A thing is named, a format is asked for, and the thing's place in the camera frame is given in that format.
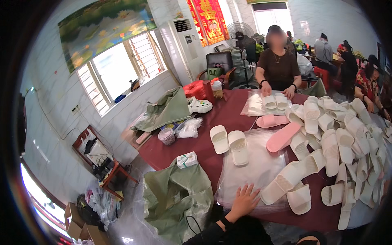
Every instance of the lotus painting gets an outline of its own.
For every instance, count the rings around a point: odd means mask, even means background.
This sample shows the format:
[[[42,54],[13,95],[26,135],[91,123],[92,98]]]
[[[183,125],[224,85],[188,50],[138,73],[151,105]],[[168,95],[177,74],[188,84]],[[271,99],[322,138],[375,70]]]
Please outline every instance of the lotus painting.
[[[156,28],[147,0],[100,0],[58,23],[69,72],[110,47]]]

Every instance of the air conditioner vent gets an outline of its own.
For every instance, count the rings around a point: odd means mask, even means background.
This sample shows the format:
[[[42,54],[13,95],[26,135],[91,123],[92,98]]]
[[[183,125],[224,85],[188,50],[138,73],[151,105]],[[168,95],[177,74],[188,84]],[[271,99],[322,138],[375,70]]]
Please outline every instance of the air conditioner vent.
[[[176,31],[182,32],[182,31],[187,31],[187,30],[191,30],[192,26],[191,23],[189,22],[188,19],[185,20],[175,20],[173,21],[174,25],[176,26]]]

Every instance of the red tablecloth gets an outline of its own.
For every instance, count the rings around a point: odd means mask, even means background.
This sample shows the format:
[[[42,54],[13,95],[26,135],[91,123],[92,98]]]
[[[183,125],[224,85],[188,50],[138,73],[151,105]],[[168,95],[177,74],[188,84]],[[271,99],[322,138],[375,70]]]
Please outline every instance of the red tablecloth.
[[[140,156],[155,170],[161,170],[168,167],[177,156],[194,151],[215,192],[222,171],[223,154],[215,153],[210,139],[210,129],[217,125],[224,125],[227,132],[233,130],[247,131],[256,119],[255,116],[240,116],[240,112],[248,99],[247,89],[224,90],[224,93],[227,101],[217,100],[211,111],[202,114],[203,123],[198,129],[199,135],[197,138],[177,139],[174,144],[166,146],[158,140],[158,134],[155,133],[139,149]],[[307,95],[296,94],[292,102],[303,104],[307,97]],[[286,147],[286,150],[289,162],[297,160],[290,147]],[[289,210],[260,215],[258,218],[275,223],[296,225],[305,230],[321,232],[337,230],[341,205],[325,206],[321,201],[321,189],[324,186],[333,185],[334,182],[335,177],[327,177],[325,168],[323,168],[318,174],[312,174],[303,180],[304,184],[309,184],[312,195],[312,208],[309,212],[296,215]]]

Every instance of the red patterned shirt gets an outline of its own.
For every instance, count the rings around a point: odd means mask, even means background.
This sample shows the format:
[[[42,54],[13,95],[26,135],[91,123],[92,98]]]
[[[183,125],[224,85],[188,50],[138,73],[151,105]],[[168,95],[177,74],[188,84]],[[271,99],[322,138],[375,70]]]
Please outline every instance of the red patterned shirt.
[[[365,76],[364,70],[359,70],[355,78],[355,86],[362,89],[362,93],[374,102],[378,93],[377,81],[371,81]]]

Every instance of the gray hoodie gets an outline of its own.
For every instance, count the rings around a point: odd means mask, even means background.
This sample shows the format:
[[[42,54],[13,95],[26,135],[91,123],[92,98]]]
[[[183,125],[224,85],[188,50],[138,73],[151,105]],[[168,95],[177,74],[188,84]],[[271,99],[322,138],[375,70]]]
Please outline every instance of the gray hoodie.
[[[314,52],[316,53],[316,60],[331,64],[334,52],[327,40],[324,38],[316,39],[314,42]]]

